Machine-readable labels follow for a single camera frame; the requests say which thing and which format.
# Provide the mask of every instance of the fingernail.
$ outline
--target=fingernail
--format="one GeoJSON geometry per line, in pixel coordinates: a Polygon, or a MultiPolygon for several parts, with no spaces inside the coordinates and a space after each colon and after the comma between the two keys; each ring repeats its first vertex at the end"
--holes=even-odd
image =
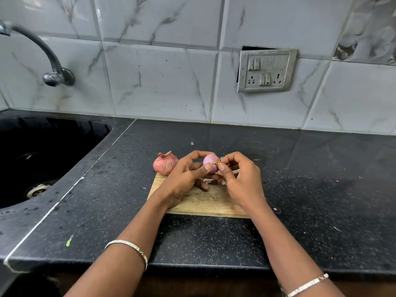
{"type": "Polygon", "coordinates": [[[224,170],[224,165],[222,164],[222,163],[218,163],[217,164],[217,168],[220,170],[220,172],[222,171],[222,170],[224,170]]]}

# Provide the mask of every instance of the bracelet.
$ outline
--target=bracelet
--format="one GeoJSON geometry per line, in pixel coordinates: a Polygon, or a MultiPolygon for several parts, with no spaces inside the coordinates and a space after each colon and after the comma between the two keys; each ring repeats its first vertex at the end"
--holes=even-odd
{"type": "Polygon", "coordinates": [[[147,260],[146,255],[144,254],[144,252],[143,252],[139,247],[137,247],[135,244],[132,244],[132,243],[130,243],[130,242],[128,242],[128,241],[124,241],[123,239],[115,239],[114,241],[111,241],[110,243],[108,243],[108,244],[106,245],[105,250],[107,249],[108,246],[110,246],[110,245],[112,245],[112,244],[124,244],[124,245],[127,245],[127,246],[129,246],[129,247],[135,249],[137,252],[139,252],[139,254],[140,254],[140,255],[143,257],[143,259],[145,260],[145,271],[146,271],[147,265],[148,265],[148,260],[147,260]]]}
{"type": "Polygon", "coordinates": [[[287,294],[287,297],[293,297],[297,294],[300,294],[301,292],[305,291],[306,289],[312,287],[313,285],[320,283],[321,281],[323,281],[327,278],[329,278],[329,274],[325,273],[322,276],[319,276],[319,277],[311,280],[310,282],[307,282],[305,285],[300,286],[298,289],[290,292],[289,294],[287,294]]]}

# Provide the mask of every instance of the drain strainer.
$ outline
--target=drain strainer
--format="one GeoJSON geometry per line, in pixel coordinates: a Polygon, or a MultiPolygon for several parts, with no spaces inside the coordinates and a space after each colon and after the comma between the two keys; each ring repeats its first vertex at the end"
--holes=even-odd
{"type": "Polygon", "coordinates": [[[41,193],[44,193],[46,190],[48,190],[51,186],[49,184],[39,184],[33,188],[31,188],[27,194],[26,197],[28,199],[31,199],[33,197],[36,197],[40,195],[41,193]]]}

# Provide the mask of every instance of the backsplash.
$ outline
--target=backsplash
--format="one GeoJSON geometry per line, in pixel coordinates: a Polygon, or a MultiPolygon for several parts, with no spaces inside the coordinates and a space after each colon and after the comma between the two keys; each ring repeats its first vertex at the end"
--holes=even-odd
{"type": "Polygon", "coordinates": [[[0,110],[396,134],[396,0],[0,0],[0,110]],[[242,46],[297,48],[290,90],[237,93],[242,46]]]}

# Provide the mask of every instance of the peeled onion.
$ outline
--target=peeled onion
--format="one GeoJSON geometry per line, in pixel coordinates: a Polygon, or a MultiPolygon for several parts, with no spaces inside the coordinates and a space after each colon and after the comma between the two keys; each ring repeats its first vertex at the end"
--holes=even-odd
{"type": "Polygon", "coordinates": [[[152,164],[154,170],[164,176],[168,176],[171,174],[171,171],[176,166],[179,159],[172,154],[171,151],[164,153],[158,153],[159,155],[152,164]]]}
{"type": "Polygon", "coordinates": [[[209,174],[216,173],[218,171],[217,164],[220,162],[220,158],[218,158],[215,154],[209,154],[205,156],[202,164],[206,165],[208,162],[212,164],[212,169],[210,170],[209,174]]]}

